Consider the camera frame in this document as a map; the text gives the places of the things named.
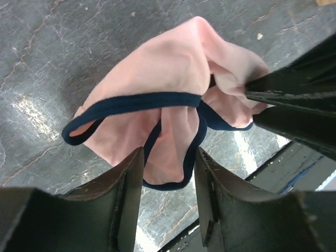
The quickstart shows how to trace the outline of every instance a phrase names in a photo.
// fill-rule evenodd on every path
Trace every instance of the pink fabric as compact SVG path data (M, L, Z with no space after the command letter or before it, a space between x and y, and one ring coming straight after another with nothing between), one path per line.
M205 19L195 17L150 39L119 62L93 89L75 117L106 98L174 91L202 96L227 123L244 128L253 114L266 109L265 104L246 99L244 85L267 73L266 64L255 53L223 41ZM217 85L208 89L210 74L215 75ZM186 151L198 130L195 108L110 116L84 144L114 166L144 145L160 119L162 132L148 158L144 179L154 185L180 182Z

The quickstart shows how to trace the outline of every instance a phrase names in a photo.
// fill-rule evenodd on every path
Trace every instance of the folded cloth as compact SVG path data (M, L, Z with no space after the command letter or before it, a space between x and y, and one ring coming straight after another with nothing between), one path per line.
M143 146L143 184L183 188L207 122L217 130L246 129L252 115L266 109L246 98L244 85L267 73L255 53L225 42L205 19L195 17L119 62L62 136L71 145L84 143L112 166ZM209 87L211 78L215 84Z

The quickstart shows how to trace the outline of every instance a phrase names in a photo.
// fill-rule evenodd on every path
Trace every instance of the marble surface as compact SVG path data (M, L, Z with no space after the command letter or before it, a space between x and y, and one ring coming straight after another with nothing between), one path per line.
M1 0L0 185L65 193L110 167L60 132L105 74L147 39L203 16L272 70L336 31L336 5L314 0ZM202 147L246 177L286 140L257 127L208 131ZM143 189L135 251L153 252L197 218L193 181Z

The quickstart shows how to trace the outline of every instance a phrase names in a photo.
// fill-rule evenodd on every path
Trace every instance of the scratched surface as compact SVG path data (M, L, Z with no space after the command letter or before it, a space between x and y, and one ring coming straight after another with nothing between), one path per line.
M336 5L315 0L2 0L0 184L64 193L110 167L60 132L95 84L147 39L200 15L272 70L336 30ZM202 146L246 177L286 140L253 127L209 130ZM143 189L135 251L153 252L197 218L194 183Z

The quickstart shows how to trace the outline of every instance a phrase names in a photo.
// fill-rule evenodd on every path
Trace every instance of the dark blue edging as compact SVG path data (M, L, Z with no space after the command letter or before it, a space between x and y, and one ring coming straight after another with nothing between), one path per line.
M235 128L230 126L226 121L224 121L219 114L217 114L208 104L204 101L200 101L197 108L197 112L201 114L209 128L213 130L226 130L226 131L246 131L252 128L253 123L243 129Z
M186 152L184 161L183 161L183 173L184 173L183 181L181 181L181 182L169 182L169 183L165 183L165 184L162 184L162 185L152 185L152 184L147 183L145 180L143 180L143 182L142 182L143 186L151 188L151 189L155 189L155 190L158 190L158 191L171 191L171 190L182 189L189 183L189 181L190 181L190 179L193 175L195 159L196 159L196 150L199 147L199 145L203 142L203 140L205 138L205 135L206 135L206 131L207 131L206 120L200 114L198 114L198 117L199 117L199 121L200 121L198 131L196 133L196 136L195 136L194 140L190 144L190 146L189 146L189 148ZM149 136L149 138L146 141L146 144L144 146L145 161L147 161L147 159L148 159L148 155L149 155L149 152L150 152L149 148L152 148L154 146L156 138L159 136L160 132L161 132L161 122L159 121L157 123L157 125L154 127L153 131L151 132L151 134L150 134L150 136Z
M98 101L79 117L73 119L63 129L62 137L70 145L79 145L88 140L101 122L108 116L174 106L196 108L200 100L201 96L199 95L182 92L156 92L108 98ZM95 122L86 132L75 137L70 136L72 131L92 121Z

